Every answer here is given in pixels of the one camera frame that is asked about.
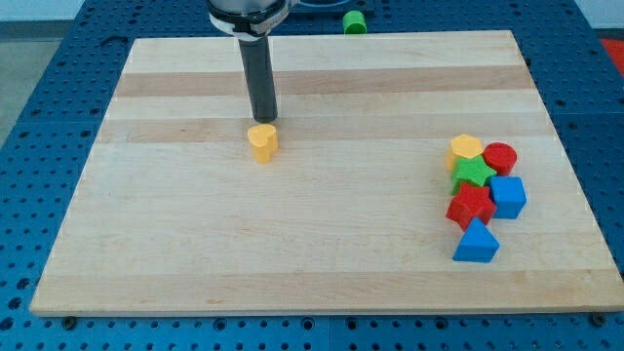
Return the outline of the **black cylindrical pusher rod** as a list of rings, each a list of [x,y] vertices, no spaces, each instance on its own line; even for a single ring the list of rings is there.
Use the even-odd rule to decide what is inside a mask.
[[[253,118],[258,123],[277,119],[278,108],[269,40],[266,36],[255,41],[239,41]]]

